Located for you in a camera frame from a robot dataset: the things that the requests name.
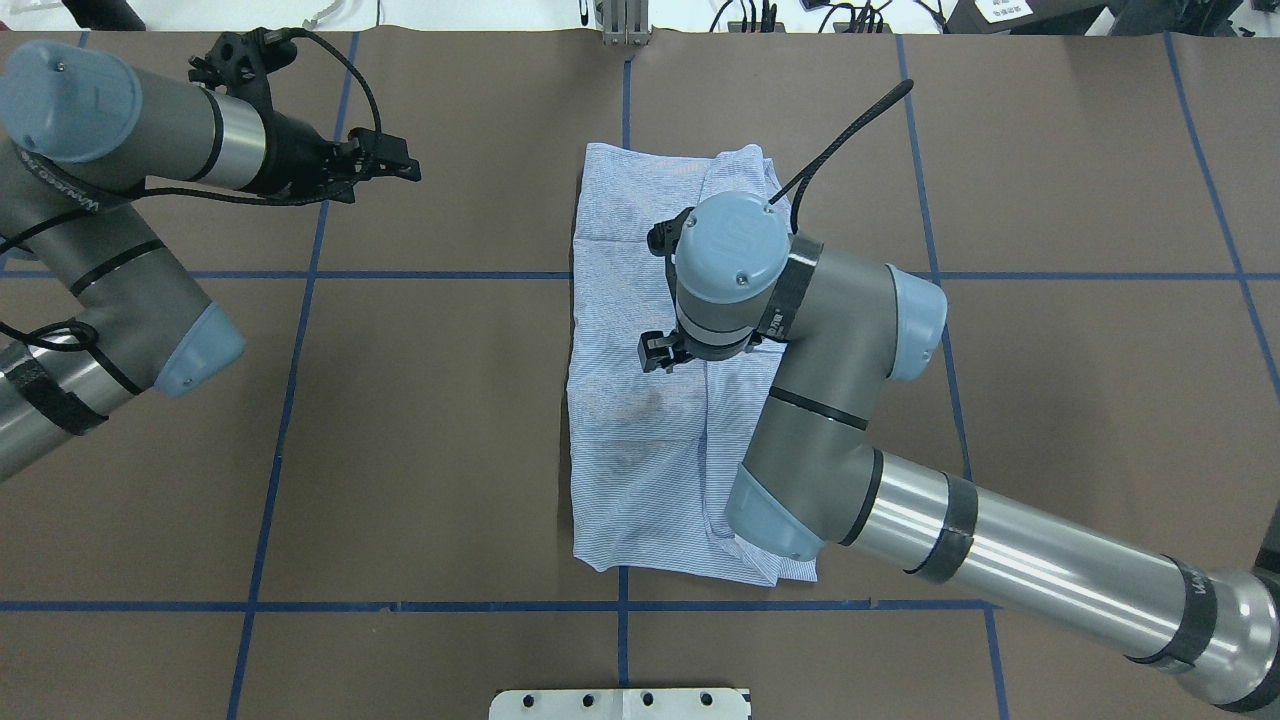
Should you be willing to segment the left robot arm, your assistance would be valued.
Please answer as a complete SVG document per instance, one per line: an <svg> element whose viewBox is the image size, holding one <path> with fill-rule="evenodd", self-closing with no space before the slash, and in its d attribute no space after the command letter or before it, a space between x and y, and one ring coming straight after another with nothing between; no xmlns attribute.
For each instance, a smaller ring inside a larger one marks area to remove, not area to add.
<svg viewBox="0 0 1280 720"><path fill-rule="evenodd" d="M334 56L372 126L343 140L278 111L270 76L298 38ZM187 79L110 53L22 44L3 72L3 254L44 264L79 304L35 331L3 325L3 478L156 389L180 397L237 361L244 337L137 213L145 199L260 208L353 202L376 177L417 182L369 82L298 27L219 35Z"/></svg>

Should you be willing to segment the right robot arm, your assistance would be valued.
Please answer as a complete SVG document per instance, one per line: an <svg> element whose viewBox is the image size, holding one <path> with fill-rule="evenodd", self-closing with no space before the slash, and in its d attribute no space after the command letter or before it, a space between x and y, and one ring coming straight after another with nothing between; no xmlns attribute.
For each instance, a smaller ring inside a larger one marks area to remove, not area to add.
<svg viewBox="0 0 1280 720"><path fill-rule="evenodd" d="M730 462L742 539L849 548L1277 716L1277 401L1244 324L1210 325L1224 282L946 281L741 191L643 245L673 315L646 372L777 352Z"/></svg>

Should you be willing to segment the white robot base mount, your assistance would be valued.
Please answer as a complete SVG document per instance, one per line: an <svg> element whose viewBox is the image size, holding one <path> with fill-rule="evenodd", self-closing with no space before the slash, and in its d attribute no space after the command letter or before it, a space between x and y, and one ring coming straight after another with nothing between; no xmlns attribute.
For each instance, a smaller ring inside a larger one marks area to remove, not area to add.
<svg viewBox="0 0 1280 720"><path fill-rule="evenodd" d="M502 691L489 719L753 719L750 691L586 688Z"/></svg>

